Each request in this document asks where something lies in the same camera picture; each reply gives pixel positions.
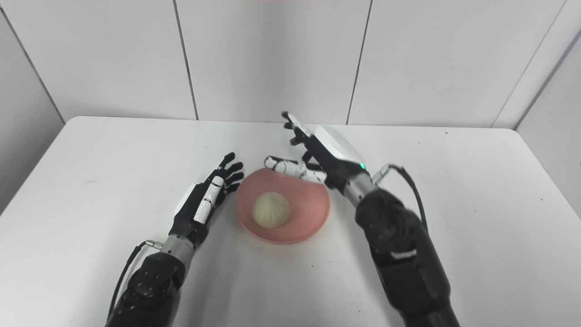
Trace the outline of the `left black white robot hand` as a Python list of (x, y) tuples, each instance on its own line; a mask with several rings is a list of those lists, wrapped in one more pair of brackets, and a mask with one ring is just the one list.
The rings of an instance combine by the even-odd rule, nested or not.
[(209, 234), (209, 225), (215, 210), (222, 205), (229, 194), (238, 190), (245, 177), (241, 170), (242, 162), (235, 162), (236, 155), (230, 152), (220, 164), (200, 183), (194, 184), (191, 191), (174, 216), (169, 235), (188, 240), (199, 247)]

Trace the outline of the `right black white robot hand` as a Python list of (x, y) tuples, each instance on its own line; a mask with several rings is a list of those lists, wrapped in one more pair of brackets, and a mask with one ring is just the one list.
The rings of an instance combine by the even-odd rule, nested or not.
[(322, 125), (312, 132), (287, 111), (281, 115), (287, 120), (284, 128), (295, 134), (289, 143), (293, 146), (304, 145), (306, 152), (299, 161), (268, 156), (264, 160), (266, 168), (308, 182), (325, 184), (330, 189), (338, 190), (352, 203), (358, 203), (378, 188), (358, 153), (345, 138)]

